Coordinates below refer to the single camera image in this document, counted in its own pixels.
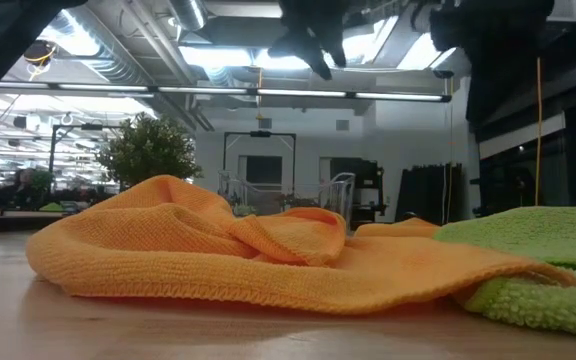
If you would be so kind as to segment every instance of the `green towel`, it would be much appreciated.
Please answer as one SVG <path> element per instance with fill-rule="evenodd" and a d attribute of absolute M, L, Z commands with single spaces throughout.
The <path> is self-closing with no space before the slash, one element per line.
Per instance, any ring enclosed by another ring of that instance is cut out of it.
<path fill-rule="evenodd" d="M 48 205 L 45 205 L 44 207 L 42 207 L 41 209 L 39 209 L 39 211 L 54 211 L 54 212 L 62 212 L 64 211 L 64 208 L 61 207 L 61 205 L 57 204 L 57 203 L 50 203 Z"/>
<path fill-rule="evenodd" d="M 576 275 L 576 208 L 514 209 L 446 225 L 435 239 L 534 257 Z M 483 284 L 465 307 L 505 323 L 576 334 L 576 287 L 497 278 Z"/>

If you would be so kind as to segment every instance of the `air vent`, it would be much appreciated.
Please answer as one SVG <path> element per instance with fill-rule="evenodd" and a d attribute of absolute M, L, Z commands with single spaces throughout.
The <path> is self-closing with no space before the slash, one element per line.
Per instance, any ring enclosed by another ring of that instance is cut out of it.
<path fill-rule="evenodd" d="M 337 131 L 350 131 L 350 120 L 337 120 Z"/>
<path fill-rule="evenodd" d="M 272 119 L 271 118 L 262 118 L 259 120 L 259 128 L 264 130 L 272 129 Z"/>
<path fill-rule="evenodd" d="M 576 0 L 555 0 L 548 21 L 576 22 Z"/>

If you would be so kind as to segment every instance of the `table surface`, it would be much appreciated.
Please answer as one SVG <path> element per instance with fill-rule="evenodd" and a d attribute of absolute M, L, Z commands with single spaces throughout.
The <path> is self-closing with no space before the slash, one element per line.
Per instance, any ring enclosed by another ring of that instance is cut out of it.
<path fill-rule="evenodd" d="M 448 300 L 364 317 L 244 304 L 85 299 L 0 234 L 0 359 L 576 359 L 576 337 L 498 324 Z"/>
<path fill-rule="evenodd" d="M 63 217 L 66 213 L 60 211 L 4 211 L 3 217 Z"/>

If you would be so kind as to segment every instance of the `black curtain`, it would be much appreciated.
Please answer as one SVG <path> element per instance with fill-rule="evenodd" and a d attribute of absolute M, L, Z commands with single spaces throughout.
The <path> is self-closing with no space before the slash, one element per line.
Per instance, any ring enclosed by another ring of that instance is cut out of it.
<path fill-rule="evenodd" d="M 463 220 L 462 173 L 461 164 L 453 165 L 452 173 L 448 164 L 404 170 L 395 221 L 403 221 L 412 214 L 437 225 Z"/>

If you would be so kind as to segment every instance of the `green leaves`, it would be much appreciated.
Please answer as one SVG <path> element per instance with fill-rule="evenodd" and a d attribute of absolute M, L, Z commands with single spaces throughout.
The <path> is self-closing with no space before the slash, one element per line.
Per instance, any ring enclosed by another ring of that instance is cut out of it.
<path fill-rule="evenodd" d="M 37 170 L 32 173 L 30 187 L 38 193 L 46 193 L 50 189 L 53 176 L 48 171 Z"/>
<path fill-rule="evenodd" d="M 132 186 L 156 175 L 201 176 L 194 162 L 195 146 L 178 121 L 139 114 L 121 124 L 120 136 L 96 155 L 109 178 Z"/>

